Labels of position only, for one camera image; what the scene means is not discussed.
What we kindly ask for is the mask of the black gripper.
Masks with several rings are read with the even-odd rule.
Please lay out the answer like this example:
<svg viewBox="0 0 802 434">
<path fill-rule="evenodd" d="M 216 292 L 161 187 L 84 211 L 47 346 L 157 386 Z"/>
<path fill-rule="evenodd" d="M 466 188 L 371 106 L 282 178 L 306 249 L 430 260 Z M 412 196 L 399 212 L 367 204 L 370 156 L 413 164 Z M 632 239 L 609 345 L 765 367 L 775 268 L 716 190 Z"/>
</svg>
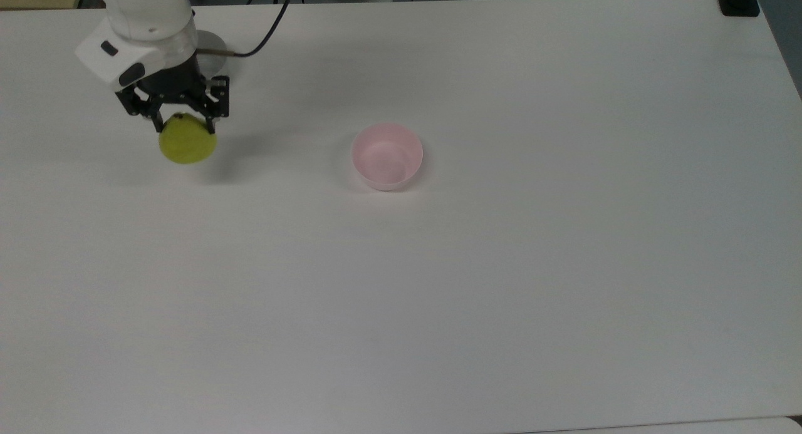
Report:
<svg viewBox="0 0 802 434">
<path fill-rule="evenodd" d="M 215 135 L 217 120 L 230 115 L 230 86 L 228 76 L 204 78 L 197 58 L 191 57 L 174 68 L 141 78 L 137 85 L 126 86 L 115 95 L 129 115 L 149 120 L 157 133 L 164 129 L 161 106 L 164 103 L 178 103 L 201 114 L 206 130 L 210 135 Z"/>
</svg>

